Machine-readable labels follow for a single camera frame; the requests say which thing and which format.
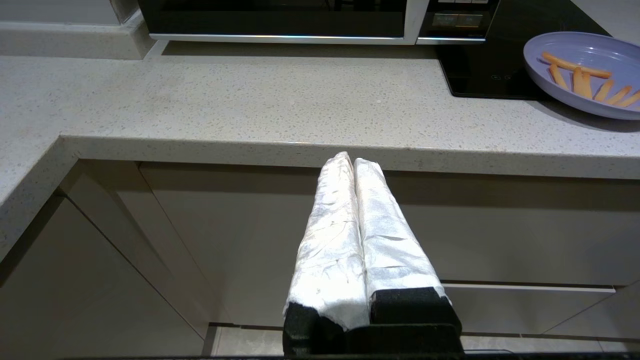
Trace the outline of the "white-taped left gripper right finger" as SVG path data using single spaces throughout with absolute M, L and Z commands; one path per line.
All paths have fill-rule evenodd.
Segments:
M 370 322 L 448 324 L 459 330 L 461 321 L 381 166 L 357 158 L 354 171 Z

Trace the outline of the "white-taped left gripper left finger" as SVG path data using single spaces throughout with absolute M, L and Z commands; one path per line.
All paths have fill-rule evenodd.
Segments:
M 322 166 L 285 307 L 287 356 L 340 354 L 370 324 L 354 167 L 347 152 Z

